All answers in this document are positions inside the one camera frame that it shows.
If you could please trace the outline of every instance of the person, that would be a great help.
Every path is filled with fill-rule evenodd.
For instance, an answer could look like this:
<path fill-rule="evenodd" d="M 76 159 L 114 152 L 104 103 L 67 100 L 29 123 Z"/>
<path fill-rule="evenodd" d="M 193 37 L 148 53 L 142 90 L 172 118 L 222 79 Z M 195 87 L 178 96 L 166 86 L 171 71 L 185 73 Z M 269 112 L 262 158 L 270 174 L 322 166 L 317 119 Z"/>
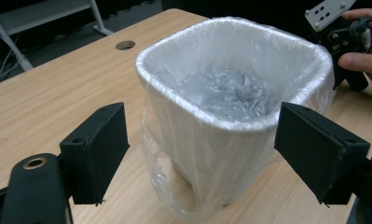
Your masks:
<path fill-rule="evenodd" d="M 362 17 L 371 17 L 372 8 L 357 8 L 346 11 L 342 17 L 347 21 L 356 21 Z M 367 24 L 371 30 L 371 48 L 368 53 L 348 52 L 343 54 L 338 65 L 344 69 L 365 72 L 372 81 L 372 21 Z"/>

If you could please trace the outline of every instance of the finger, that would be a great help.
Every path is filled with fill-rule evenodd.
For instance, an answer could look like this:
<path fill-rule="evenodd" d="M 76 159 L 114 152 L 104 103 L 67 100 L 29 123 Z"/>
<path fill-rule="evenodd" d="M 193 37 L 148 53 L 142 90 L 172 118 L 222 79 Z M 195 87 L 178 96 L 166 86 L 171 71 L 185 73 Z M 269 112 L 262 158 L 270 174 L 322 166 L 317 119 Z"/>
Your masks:
<path fill-rule="evenodd" d="M 372 74 L 372 54 L 346 53 L 339 58 L 338 65 L 348 70 Z"/>
<path fill-rule="evenodd" d="M 362 17 L 371 17 L 372 8 L 358 8 L 349 11 L 345 11 L 342 17 L 347 21 L 356 21 Z"/>

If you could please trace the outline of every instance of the white trash can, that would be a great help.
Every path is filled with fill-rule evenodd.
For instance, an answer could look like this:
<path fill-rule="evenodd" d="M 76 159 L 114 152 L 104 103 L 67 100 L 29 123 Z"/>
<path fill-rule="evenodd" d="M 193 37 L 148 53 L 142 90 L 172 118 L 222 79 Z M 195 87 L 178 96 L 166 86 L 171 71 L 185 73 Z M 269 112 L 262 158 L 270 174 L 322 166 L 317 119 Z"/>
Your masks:
<path fill-rule="evenodd" d="M 323 113 L 334 96 L 324 48 L 240 18 L 211 19 L 168 36 L 138 55 L 136 69 L 148 102 L 142 146 L 151 180 L 160 199 L 191 223 L 239 198 L 266 167 L 282 102 Z M 239 83 L 228 87 L 232 82 Z M 246 108 L 240 115 L 233 99 L 223 105 L 222 89 L 253 95 L 241 99 L 241 112 L 254 106 L 256 114 Z M 192 185 L 198 211 L 176 204 L 159 153 Z"/>

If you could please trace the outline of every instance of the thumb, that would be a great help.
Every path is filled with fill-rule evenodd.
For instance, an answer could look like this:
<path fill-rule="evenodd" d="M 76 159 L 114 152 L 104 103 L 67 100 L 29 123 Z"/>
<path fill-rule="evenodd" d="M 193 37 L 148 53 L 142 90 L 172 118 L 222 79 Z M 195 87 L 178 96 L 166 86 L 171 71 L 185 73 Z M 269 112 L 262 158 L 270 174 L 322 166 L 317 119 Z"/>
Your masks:
<path fill-rule="evenodd" d="M 372 74 L 372 54 L 345 53 L 339 58 L 338 65 L 348 70 Z"/>

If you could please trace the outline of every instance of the wooden tabletop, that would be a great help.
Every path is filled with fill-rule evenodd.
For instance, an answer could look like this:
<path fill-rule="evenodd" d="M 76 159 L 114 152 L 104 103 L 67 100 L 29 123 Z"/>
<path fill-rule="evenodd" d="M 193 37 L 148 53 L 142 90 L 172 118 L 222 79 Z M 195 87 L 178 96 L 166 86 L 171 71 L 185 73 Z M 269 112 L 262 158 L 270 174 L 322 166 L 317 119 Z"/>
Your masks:
<path fill-rule="evenodd" d="M 149 181 L 140 149 L 145 93 L 134 62 L 161 38 L 204 20 L 170 9 L 0 83 L 0 189 L 18 161 L 58 155 L 61 140 L 96 109 L 124 102 L 131 147 L 102 205 L 72 205 L 75 223 L 181 223 L 160 204 Z M 135 47 L 116 49 L 126 40 Z M 372 154 L 372 84 L 363 92 L 341 85 L 326 116 L 371 143 Z M 192 189 L 181 177 L 172 187 L 179 202 L 193 206 Z M 212 223 L 346 223 L 351 202 L 319 204 L 288 163 L 278 160 Z"/>

